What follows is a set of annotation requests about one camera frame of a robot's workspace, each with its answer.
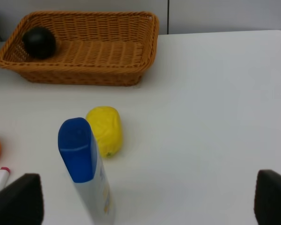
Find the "white marker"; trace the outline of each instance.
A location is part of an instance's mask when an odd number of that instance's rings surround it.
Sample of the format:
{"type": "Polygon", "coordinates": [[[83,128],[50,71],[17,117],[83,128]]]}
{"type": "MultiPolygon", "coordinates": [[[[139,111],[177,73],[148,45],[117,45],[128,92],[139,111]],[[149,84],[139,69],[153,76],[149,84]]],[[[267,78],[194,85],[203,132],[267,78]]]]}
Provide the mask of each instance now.
{"type": "Polygon", "coordinates": [[[1,167],[0,169],[0,191],[5,187],[9,177],[10,170],[7,167],[1,167]]]}

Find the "woven basket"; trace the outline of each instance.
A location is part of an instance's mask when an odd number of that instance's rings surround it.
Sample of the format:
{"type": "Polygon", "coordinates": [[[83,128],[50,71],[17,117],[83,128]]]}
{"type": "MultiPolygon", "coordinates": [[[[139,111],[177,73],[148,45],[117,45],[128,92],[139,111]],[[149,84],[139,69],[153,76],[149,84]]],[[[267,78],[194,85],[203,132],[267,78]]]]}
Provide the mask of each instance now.
{"type": "Polygon", "coordinates": [[[0,67],[37,83],[131,86],[154,62],[158,30],[158,18],[149,12],[34,12],[1,49],[0,67]],[[22,36],[35,26],[56,38],[48,59],[24,50],[22,36]]]}

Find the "yellow sponge ball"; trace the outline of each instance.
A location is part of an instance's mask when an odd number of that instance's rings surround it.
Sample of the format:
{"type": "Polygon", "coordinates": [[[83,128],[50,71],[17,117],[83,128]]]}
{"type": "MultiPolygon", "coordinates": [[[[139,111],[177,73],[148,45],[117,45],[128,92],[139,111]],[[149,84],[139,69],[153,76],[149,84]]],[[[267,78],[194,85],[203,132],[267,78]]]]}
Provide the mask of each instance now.
{"type": "Polygon", "coordinates": [[[123,134],[120,115],[110,106],[99,106],[86,116],[102,157],[111,157],[122,147],[123,134]]]}

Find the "blue bottle cap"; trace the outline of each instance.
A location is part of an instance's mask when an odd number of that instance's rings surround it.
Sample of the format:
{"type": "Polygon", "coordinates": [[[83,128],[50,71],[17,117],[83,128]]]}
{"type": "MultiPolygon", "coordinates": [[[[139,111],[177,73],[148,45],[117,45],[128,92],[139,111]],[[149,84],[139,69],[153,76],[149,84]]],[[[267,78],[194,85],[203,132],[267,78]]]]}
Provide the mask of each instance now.
{"type": "Polygon", "coordinates": [[[84,118],[66,120],[59,129],[59,152],[75,183],[94,178],[97,165],[94,141],[90,125],[84,118]]]}

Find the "white table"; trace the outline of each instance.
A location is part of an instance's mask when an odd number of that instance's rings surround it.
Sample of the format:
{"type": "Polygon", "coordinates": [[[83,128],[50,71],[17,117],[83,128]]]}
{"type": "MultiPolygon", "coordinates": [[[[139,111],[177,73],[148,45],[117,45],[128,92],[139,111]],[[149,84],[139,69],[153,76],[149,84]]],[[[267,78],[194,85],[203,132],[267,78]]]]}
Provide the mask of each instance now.
{"type": "Polygon", "coordinates": [[[0,167],[41,175],[44,225],[89,224],[60,125],[114,106],[124,147],[104,166],[116,225],[255,225],[259,169],[281,173],[281,31],[167,35],[138,87],[29,83],[0,69],[0,167]]]}

